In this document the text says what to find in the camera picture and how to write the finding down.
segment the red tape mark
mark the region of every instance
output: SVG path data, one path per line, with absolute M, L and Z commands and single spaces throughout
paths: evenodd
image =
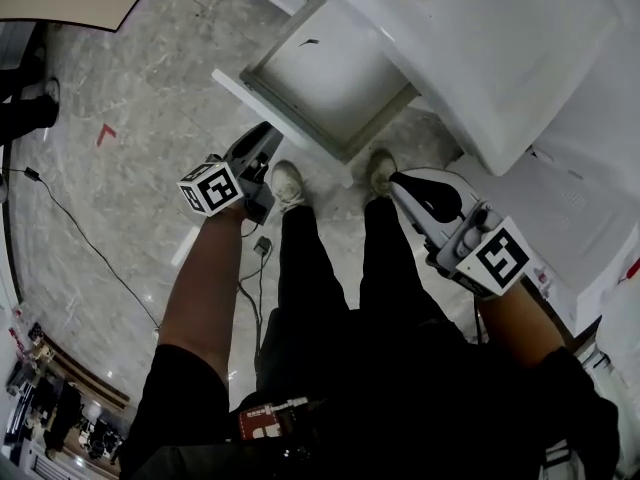
M 102 140 L 104 139 L 104 136 L 107 133 L 111 135 L 114 139 L 117 137 L 116 132 L 113 131 L 113 128 L 111 128 L 111 126 L 105 123 L 102 126 L 102 131 L 100 132 L 100 136 L 98 137 L 98 142 L 96 143 L 98 147 L 102 146 Z
M 627 270 L 627 279 L 631 279 L 640 270 L 640 259 L 637 260 L 629 270 Z

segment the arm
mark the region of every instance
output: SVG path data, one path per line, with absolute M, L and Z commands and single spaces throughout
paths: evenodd
M 558 329 L 520 283 L 500 298 L 476 303 L 491 340 L 522 366 L 537 366 L 564 346 Z
M 208 363 L 227 383 L 244 210 L 208 218 L 178 274 L 158 345 L 175 345 Z

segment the black pants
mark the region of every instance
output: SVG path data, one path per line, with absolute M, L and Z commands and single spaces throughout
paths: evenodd
M 0 146 L 36 128 L 53 126 L 58 116 L 57 104 L 47 95 L 1 103 L 42 78 L 42 63 L 38 59 L 27 60 L 23 66 L 0 71 Z
M 365 227 L 360 309 L 350 311 L 313 209 L 300 206 L 283 216 L 279 308 L 271 313 L 260 352 L 258 392 L 327 394 L 363 361 L 382 359 L 392 336 L 427 321 L 448 322 L 422 288 L 393 202 L 371 201 Z

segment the black and white marker cube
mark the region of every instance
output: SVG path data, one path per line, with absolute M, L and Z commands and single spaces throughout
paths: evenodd
M 244 194 L 226 162 L 206 163 L 178 182 L 191 209 L 211 217 Z
M 533 254 L 527 241 L 507 217 L 456 269 L 490 292 L 503 295 L 524 274 Z

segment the shoe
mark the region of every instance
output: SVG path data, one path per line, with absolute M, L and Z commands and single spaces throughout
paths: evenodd
M 280 211 L 288 212 L 296 206 L 306 205 L 302 194 L 302 176 L 291 162 L 282 160 L 273 168 L 271 175 L 271 190 L 280 201 Z
M 58 82 L 57 78 L 51 78 L 47 81 L 47 84 L 44 87 L 44 95 L 51 98 L 53 102 L 53 105 L 51 105 L 51 115 L 47 120 L 47 128 L 51 128 L 56 124 L 58 115 L 60 114 L 60 82 Z
M 398 170 L 396 161 L 386 149 L 378 149 L 371 155 L 367 167 L 367 181 L 378 197 L 391 197 L 389 177 Z
M 47 60 L 47 47 L 45 45 L 38 46 L 33 52 L 33 56 L 44 64 Z

